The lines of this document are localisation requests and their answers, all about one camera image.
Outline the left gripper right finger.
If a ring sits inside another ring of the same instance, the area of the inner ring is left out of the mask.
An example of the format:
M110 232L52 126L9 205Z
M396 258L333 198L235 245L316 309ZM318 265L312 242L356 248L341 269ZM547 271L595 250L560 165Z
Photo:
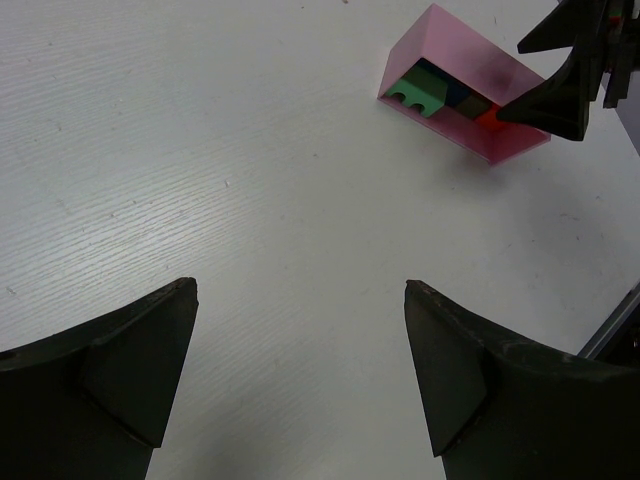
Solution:
M639 360L584 358L411 280L405 323L432 452L450 479L635 479Z

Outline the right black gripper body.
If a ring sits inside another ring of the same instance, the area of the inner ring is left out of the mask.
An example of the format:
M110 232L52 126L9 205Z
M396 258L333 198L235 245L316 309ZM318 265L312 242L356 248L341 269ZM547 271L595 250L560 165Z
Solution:
M626 100L632 74L639 70L639 2L592 1L589 19L589 95L594 101L606 79L602 106Z

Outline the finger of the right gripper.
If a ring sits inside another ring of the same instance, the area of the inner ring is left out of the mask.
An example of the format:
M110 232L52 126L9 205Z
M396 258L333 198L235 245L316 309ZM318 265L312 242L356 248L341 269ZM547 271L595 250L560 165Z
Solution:
M497 119L581 142L597 91L598 56L572 50L549 79L501 107Z
M520 54L529 54L575 45L590 45L597 37L606 1L560 1L517 45Z

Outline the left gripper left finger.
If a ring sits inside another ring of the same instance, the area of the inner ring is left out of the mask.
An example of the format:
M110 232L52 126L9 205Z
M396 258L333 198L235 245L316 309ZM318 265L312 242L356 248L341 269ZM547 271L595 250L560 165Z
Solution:
M1 354L4 479L143 479L198 310L189 277Z

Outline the pink plastic box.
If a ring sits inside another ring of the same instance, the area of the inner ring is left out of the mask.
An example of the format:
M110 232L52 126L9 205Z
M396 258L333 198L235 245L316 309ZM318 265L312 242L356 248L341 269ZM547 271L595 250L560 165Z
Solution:
M550 141L548 133L496 117L542 81L433 4L391 49L378 99L495 165Z

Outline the green arch wood block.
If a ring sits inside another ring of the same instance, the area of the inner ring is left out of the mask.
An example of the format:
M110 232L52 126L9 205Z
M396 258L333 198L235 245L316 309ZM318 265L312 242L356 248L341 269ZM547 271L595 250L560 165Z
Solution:
M402 106L414 109L429 118L444 105L448 84L437 75L414 66L398 79L384 94Z

